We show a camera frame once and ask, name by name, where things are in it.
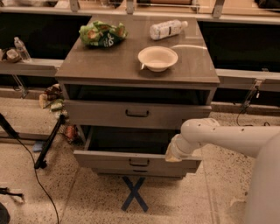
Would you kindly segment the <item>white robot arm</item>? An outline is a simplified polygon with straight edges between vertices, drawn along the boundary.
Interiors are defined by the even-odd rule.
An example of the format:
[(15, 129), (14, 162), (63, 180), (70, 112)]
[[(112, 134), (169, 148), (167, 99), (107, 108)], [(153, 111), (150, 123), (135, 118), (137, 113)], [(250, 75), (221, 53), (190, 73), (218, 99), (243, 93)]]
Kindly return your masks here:
[(207, 144), (255, 159), (245, 224), (280, 224), (280, 127), (221, 126), (213, 118), (190, 119), (171, 139), (165, 160), (181, 162)]

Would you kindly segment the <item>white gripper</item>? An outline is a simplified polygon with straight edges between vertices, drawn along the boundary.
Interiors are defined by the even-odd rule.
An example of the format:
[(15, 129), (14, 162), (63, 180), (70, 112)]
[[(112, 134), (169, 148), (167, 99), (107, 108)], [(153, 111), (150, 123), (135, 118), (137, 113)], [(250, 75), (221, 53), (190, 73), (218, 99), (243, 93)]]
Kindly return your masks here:
[(165, 161), (171, 163), (181, 162), (181, 160), (186, 160), (190, 157), (200, 147), (200, 142), (189, 142), (181, 134), (177, 134), (169, 143), (169, 151), (165, 153)]

